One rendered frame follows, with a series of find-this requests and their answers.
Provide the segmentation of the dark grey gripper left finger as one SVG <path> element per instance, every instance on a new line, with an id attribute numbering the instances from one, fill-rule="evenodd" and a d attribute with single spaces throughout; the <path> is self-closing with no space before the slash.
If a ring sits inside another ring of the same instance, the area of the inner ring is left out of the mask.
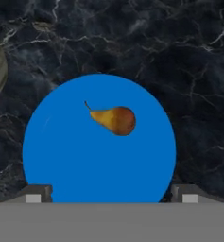
<path id="1" fill-rule="evenodd" d="M 49 184 L 30 184 L 14 197 L 6 199 L 8 203 L 46 203 L 52 202 L 53 188 Z"/>

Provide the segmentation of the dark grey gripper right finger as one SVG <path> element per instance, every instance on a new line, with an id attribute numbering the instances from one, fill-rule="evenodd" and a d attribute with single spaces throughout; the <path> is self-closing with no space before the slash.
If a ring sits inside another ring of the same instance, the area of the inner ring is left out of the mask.
<path id="1" fill-rule="evenodd" d="M 173 184 L 172 202 L 176 203 L 224 203 L 224 199 L 209 195 L 194 184 Z"/>

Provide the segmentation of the blue round plate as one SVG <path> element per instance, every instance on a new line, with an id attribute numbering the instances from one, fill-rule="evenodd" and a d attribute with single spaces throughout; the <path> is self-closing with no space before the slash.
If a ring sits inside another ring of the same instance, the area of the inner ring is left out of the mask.
<path id="1" fill-rule="evenodd" d="M 134 131 L 117 136 L 90 110 L 125 106 Z M 171 182 L 176 141 L 158 100 L 126 78 L 87 75 L 52 91 L 32 114 L 23 145 L 31 184 L 50 184 L 55 202 L 158 202 Z"/>

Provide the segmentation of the brown yellow pear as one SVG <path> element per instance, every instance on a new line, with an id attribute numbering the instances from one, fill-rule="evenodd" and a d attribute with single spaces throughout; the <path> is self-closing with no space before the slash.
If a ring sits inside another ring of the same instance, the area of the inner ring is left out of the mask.
<path id="1" fill-rule="evenodd" d="M 92 110 L 87 102 L 85 102 L 85 106 L 88 108 L 90 116 L 94 121 L 115 135 L 129 135 L 135 128 L 135 114 L 127 107 L 120 106 L 108 110 Z"/>

